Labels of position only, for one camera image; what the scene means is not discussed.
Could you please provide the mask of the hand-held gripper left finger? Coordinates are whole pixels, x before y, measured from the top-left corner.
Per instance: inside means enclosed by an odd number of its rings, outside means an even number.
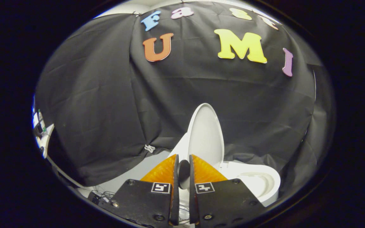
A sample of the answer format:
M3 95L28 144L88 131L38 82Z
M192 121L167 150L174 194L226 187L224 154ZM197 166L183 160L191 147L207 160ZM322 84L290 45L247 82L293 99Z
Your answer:
M172 155L141 180L127 179L112 196L102 196L99 207L143 227L179 224L179 156Z

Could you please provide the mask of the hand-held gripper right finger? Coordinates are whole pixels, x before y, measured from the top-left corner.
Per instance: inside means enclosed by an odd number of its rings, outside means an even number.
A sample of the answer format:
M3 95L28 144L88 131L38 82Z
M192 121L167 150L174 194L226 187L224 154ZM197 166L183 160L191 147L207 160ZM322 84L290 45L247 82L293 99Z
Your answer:
M234 227L257 220L265 206L238 178L224 179L203 159L189 156L189 222L196 227Z

